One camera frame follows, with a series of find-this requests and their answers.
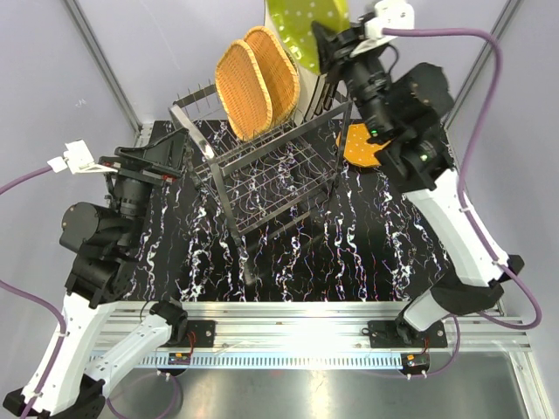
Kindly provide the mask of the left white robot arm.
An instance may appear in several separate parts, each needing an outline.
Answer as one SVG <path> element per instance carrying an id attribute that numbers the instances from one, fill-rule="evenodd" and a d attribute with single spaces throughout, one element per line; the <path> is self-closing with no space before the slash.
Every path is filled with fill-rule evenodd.
<path id="1" fill-rule="evenodd" d="M 63 305 L 53 310 L 58 325 L 45 355 L 29 382 L 4 397 L 3 407 L 14 416 L 95 418 L 144 356 L 186 341 L 187 313 L 160 300 L 123 340 L 90 360 L 103 326 L 128 291 L 152 191 L 183 172 L 188 134 L 178 128 L 146 146 L 119 147 L 101 158 L 94 158 L 84 141 L 73 141 L 46 163 L 46 172 L 103 175 L 107 206 L 75 203 L 63 216 L 59 242 L 75 259 Z"/>

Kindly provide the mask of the orange polka dot plate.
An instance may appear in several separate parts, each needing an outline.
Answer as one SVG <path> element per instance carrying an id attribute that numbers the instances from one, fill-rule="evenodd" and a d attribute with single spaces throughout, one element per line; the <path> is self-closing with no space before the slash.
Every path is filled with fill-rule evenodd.
<path id="1" fill-rule="evenodd" d="M 369 138 L 369 131 L 363 123 L 349 125 L 343 153 L 344 159 L 349 164 L 359 168 L 377 168 L 381 166 L 376 153 L 386 148 L 389 143 L 369 143 Z"/>

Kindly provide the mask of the green polka dot plate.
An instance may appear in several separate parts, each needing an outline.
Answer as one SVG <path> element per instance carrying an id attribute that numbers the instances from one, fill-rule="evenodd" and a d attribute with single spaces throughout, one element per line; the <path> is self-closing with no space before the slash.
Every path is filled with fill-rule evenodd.
<path id="1" fill-rule="evenodd" d="M 349 28 L 349 6 L 340 0 L 270 0 L 266 8 L 280 40 L 303 68 L 320 74 L 312 23 L 333 33 Z"/>

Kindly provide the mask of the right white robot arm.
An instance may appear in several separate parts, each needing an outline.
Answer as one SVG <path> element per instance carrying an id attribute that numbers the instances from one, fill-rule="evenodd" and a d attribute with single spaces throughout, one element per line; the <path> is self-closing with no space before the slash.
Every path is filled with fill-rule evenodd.
<path id="1" fill-rule="evenodd" d="M 380 58 L 396 37 L 475 37 L 492 43 L 493 36 L 472 28 L 410 26 L 366 34 L 358 25 L 333 31 L 319 22 L 312 22 L 311 32 L 321 73 L 345 84 L 370 140 L 380 147 L 376 158 L 383 172 L 426 219 L 452 261 L 452 272 L 393 320 L 390 334 L 414 347 L 440 320 L 495 306 L 503 285 L 518 278 L 524 263 L 494 242 L 466 195 L 466 171 L 454 164 L 442 125 L 454 104 L 443 70 L 422 62 L 393 79 Z"/>

